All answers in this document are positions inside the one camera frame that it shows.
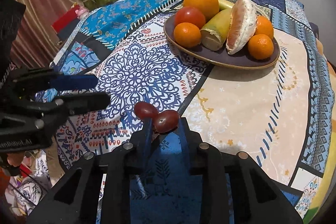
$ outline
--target plate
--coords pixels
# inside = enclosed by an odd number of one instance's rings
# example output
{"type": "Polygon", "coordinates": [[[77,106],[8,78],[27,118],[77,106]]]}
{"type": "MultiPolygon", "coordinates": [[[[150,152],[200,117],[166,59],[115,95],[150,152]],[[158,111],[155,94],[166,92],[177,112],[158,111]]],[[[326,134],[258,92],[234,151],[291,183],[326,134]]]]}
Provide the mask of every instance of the plate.
{"type": "Polygon", "coordinates": [[[251,57],[248,53],[247,45],[233,55],[229,55],[227,53],[225,44],[216,52],[207,49],[201,44],[193,48],[184,48],[174,41],[174,18],[175,15],[169,17],[163,26],[163,31],[165,32],[167,40],[178,47],[181,51],[209,63],[222,67],[255,70],[271,67],[277,62],[280,56],[280,48],[275,38],[273,38],[273,54],[271,57],[264,60],[256,60],[251,57]]]}

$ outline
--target red grape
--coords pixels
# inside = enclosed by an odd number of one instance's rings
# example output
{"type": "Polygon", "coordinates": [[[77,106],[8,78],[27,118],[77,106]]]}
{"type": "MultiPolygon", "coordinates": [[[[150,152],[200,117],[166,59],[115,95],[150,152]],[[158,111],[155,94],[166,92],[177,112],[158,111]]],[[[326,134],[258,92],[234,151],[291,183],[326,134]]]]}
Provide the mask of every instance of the red grape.
{"type": "Polygon", "coordinates": [[[175,15],[175,27],[184,22],[189,22],[201,29],[205,25],[205,16],[194,7],[183,7],[175,15]]]}
{"type": "Polygon", "coordinates": [[[165,110],[153,119],[153,125],[157,133],[166,133],[173,130],[179,124],[180,114],[172,109],[165,110]]]}
{"type": "Polygon", "coordinates": [[[155,118],[159,114],[159,111],[150,103],[137,102],[134,105],[134,113],[141,121],[144,121],[147,118],[155,118]]]}

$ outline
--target pink toy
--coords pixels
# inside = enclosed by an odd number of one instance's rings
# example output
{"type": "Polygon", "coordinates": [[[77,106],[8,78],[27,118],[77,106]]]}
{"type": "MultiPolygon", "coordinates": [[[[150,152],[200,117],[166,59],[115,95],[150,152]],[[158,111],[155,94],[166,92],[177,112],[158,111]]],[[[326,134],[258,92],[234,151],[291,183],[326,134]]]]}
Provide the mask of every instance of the pink toy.
{"type": "Polygon", "coordinates": [[[89,9],[85,8],[85,7],[79,7],[78,10],[76,10],[76,15],[78,17],[78,19],[83,19],[84,17],[86,17],[89,14],[89,9]]]}

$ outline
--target screw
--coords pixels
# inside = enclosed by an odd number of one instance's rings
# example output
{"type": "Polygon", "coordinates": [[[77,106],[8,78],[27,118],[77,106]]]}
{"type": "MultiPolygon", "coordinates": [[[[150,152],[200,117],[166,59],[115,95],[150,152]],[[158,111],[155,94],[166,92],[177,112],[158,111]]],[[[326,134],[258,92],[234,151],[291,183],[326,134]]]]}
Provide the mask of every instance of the screw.
{"type": "Polygon", "coordinates": [[[61,105],[64,104],[64,101],[62,99],[56,99],[55,104],[58,105],[58,106],[61,106],[61,105]]]}
{"type": "Polygon", "coordinates": [[[133,143],[124,143],[123,148],[125,148],[126,150],[132,149],[133,143]]]}
{"type": "Polygon", "coordinates": [[[34,122],[37,129],[42,129],[44,127],[44,122],[41,119],[38,119],[34,122]]]}
{"type": "Polygon", "coordinates": [[[209,144],[208,143],[200,143],[199,148],[201,148],[203,150],[207,150],[209,148],[209,144]]]}
{"type": "Polygon", "coordinates": [[[94,156],[94,153],[91,152],[91,151],[90,151],[90,152],[86,152],[86,153],[83,155],[84,159],[86,159],[86,160],[92,159],[93,156],[94,156]]]}
{"type": "Polygon", "coordinates": [[[246,152],[239,152],[238,157],[243,159],[243,160],[246,160],[249,157],[249,155],[246,152]]]}

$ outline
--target fruit plate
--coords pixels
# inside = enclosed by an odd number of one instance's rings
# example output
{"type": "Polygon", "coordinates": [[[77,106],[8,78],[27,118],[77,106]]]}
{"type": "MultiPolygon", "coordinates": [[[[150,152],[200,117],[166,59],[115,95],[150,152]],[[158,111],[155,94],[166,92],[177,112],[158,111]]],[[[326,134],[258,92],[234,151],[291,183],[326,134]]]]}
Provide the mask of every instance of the fruit plate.
{"type": "Polygon", "coordinates": [[[177,44],[174,40],[174,17],[175,15],[169,17],[163,26],[163,31],[165,32],[167,40],[176,47],[178,47],[181,51],[190,54],[198,59],[222,67],[255,70],[271,67],[277,62],[280,56],[280,48],[275,38],[273,38],[273,54],[270,58],[267,58],[265,60],[256,60],[252,56],[250,56],[247,50],[247,45],[245,45],[243,49],[233,55],[229,55],[227,53],[225,44],[221,49],[216,52],[207,49],[201,44],[193,48],[184,48],[177,44]]]}

